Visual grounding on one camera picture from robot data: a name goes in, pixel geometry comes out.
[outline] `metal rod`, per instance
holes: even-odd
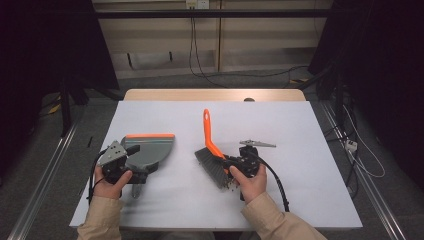
[[[354,9],[201,9],[201,10],[98,10],[96,12],[41,11],[35,14],[97,17],[98,19],[121,18],[326,18],[359,13]]]

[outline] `white table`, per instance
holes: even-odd
[[[137,230],[251,230],[240,210],[239,189],[220,190],[194,152],[204,147],[203,109],[212,120],[212,139],[222,152],[238,155],[240,140],[276,144],[258,148],[279,175],[291,212],[323,229],[362,227],[340,172],[306,101],[120,102],[102,149],[128,133],[174,133],[172,152],[149,175],[139,199],[123,190],[121,227]],[[268,172],[267,191],[283,210],[277,184]],[[87,188],[70,226],[84,222]]]

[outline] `orange handle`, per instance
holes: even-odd
[[[212,142],[212,136],[211,136],[211,116],[209,114],[209,110],[205,109],[203,111],[203,128],[205,130],[205,145],[209,149],[209,151],[212,152],[213,155],[224,158],[224,154],[219,150],[215,144]]]

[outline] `gray plastic part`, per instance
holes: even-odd
[[[140,151],[129,156],[126,165],[129,168],[145,169],[164,160],[171,152],[175,137],[136,137],[122,139],[125,148],[140,145]]]

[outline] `black wire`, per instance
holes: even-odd
[[[356,120],[356,116],[355,116],[355,112],[354,112],[354,101],[353,101],[353,98],[350,95],[348,97],[349,97],[348,103],[347,104],[344,104],[343,103],[343,106],[344,106],[345,110],[348,111],[350,117],[352,118],[352,122],[351,122],[352,132],[349,133],[349,134],[345,134],[345,136],[339,138],[339,140],[342,140],[343,142],[345,142],[345,140],[346,140],[347,137],[349,137],[352,133],[355,133],[353,138],[354,138],[354,141],[355,142],[358,142],[358,135],[356,134],[356,131],[354,130],[354,129],[357,129],[357,120]],[[358,157],[358,152],[359,152],[359,149],[357,148],[356,151],[352,154],[355,159]],[[350,162],[350,158],[349,158],[349,155],[348,155],[347,151],[344,150],[344,153],[345,153],[345,156],[346,156],[346,158],[347,158],[347,160],[349,161],[349,164],[350,164],[349,174],[347,176],[347,179],[345,180],[345,186],[346,187],[349,186],[349,183],[350,183],[350,180],[352,178],[352,175],[355,175],[355,185],[356,185],[356,188],[353,191],[353,195],[351,195],[351,198],[354,199],[357,196],[358,191],[359,191],[358,176],[357,176],[357,173],[355,171],[356,161]]]
[[[97,185],[97,183],[100,182],[100,180],[96,183],[96,185],[93,186],[93,175],[94,175],[94,170],[96,169],[96,165],[97,165],[97,161],[99,160],[99,158],[106,152],[107,149],[100,151],[96,158],[93,161],[93,165],[91,165],[91,171],[90,171],[90,180],[89,180],[89,185],[88,185],[88,204],[91,203],[91,199],[93,199],[93,194],[94,194],[94,187]]]
[[[94,184],[94,186],[93,186],[93,191],[94,191],[94,188],[96,188],[96,186],[97,186],[97,184],[99,184],[102,180],[104,180],[105,178],[101,178],[99,181],[97,181],[95,184]]]
[[[193,52],[193,42],[194,42],[194,46],[195,46],[195,52],[196,52],[197,64],[198,64],[198,66],[199,66],[199,70],[200,70],[200,72],[202,73],[202,75],[198,75],[198,74],[196,74],[196,73],[193,71],[193,67],[192,67],[192,65],[191,65],[191,56],[192,56],[192,52]],[[212,84],[214,84],[214,85],[216,85],[216,86],[223,87],[223,88],[228,88],[228,87],[223,86],[223,85],[220,85],[220,84],[217,84],[217,83],[214,83],[214,82],[210,81],[208,78],[211,78],[211,77],[220,77],[220,76],[272,77],[272,76],[278,76],[278,75],[282,75],[282,74],[288,73],[288,75],[289,75],[288,83],[287,83],[287,84],[283,87],[283,88],[286,88],[286,87],[288,86],[288,84],[290,83],[290,72],[291,72],[291,71],[294,71],[294,70],[299,69],[299,68],[307,68],[307,67],[309,67],[309,66],[304,66],[304,65],[301,65],[301,66],[295,66],[295,67],[292,67],[292,68],[290,68],[289,70],[286,70],[286,71],[282,71],[282,72],[278,72],[278,73],[271,73],[271,74],[264,74],[264,75],[255,75],[255,74],[239,74],[239,73],[219,73],[219,74],[210,74],[210,75],[206,75],[206,74],[203,72],[203,70],[202,70],[202,67],[201,67],[201,64],[200,64],[200,60],[199,60],[199,54],[198,54],[198,48],[197,48],[197,37],[196,37],[196,21],[195,21],[195,19],[194,19],[194,18],[191,18],[191,44],[190,44],[189,66],[190,66],[190,71],[191,71],[191,73],[192,73],[194,76],[196,76],[196,77],[201,77],[201,78],[205,78],[208,82],[210,82],[210,83],[212,83]]]
[[[344,104],[344,103],[343,103],[343,105],[344,105],[344,106],[346,107],[346,109],[348,110],[348,112],[349,112],[349,114],[350,114],[350,116],[351,116],[351,118],[352,118],[352,124],[353,124],[353,126],[356,128],[356,126],[357,126],[357,120],[356,120],[355,113],[354,113],[354,111],[353,111],[354,101],[353,101],[353,98],[350,96],[350,94],[349,94],[347,97],[348,97],[348,103],[347,103],[347,104]],[[342,129],[346,129],[345,122],[346,122],[346,120],[347,120],[347,119],[348,119],[348,116],[347,116],[347,114],[345,114],[345,115],[344,115],[344,121],[343,121],[343,124],[342,124],[342,125],[336,125],[336,126],[334,126],[333,128],[331,128],[331,129],[329,129],[329,130],[327,130],[327,131],[323,132],[324,137],[327,137],[327,136],[331,133],[331,131],[332,131],[332,130],[334,130],[334,129],[338,128],[338,127],[342,128]],[[358,142],[357,135],[356,135],[355,129],[354,129],[353,127],[352,127],[352,129],[351,129],[350,133],[346,134],[345,136],[342,136],[342,137],[339,137],[339,138],[333,138],[333,139],[326,139],[326,141],[327,141],[327,142],[339,141],[339,140],[344,141],[347,137],[352,136],[352,134],[355,134],[355,135],[354,135],[354,136],[355,136],[355,142]]]
[[[284,204],[284,210],[286,212],[290,212],[289,209],[289,202],[287,201],[286,193],[284,192],[283,184],[280,181],[280,178],[278,177],[277,173],[274,172],[274,170],[271,168],[271,166],[268,165],[268,163],[265,162],[261,157],[256,155],[255,153],[252,153],[250,151],[247,151],[248,154],[252,155],[254,158],[259,159],[263,165],[265,165],[269,171],[271,171],[272,175],[274,175],[275,181],[277,181],[278,188],[280,189],[281,197],[283,198],[283,204]]]
[[[189,66],[190,66],[190,71],[193,75],[197,76],[197,77],[202,77],[205,78],[209,83],[218,86],[218,87],[222,87],[222,88],[228,88],[226,86],[223,86],[221,84],[218,83],[214,83],[211,80],[208,79],[208,77],[205,75],[205,73],[202,70],[202,66],[200,65],[200,60],[199,60],[199,54],[197,52],[197,37],[196,37],[196,21],[194,20],[194,18],[191,18],[191,44],[190,44],[190,57],[189,57]],[[193,40],[194,40],[194,46],[195,46],[195,50],[196,50],[196,59],[197,59],[197,64],[199,65],[199,70],[202,73],[202,75],[197,75],[194,73],[193,68],[191,66],[191,55],[192,55],[192,51],[193,51]]]

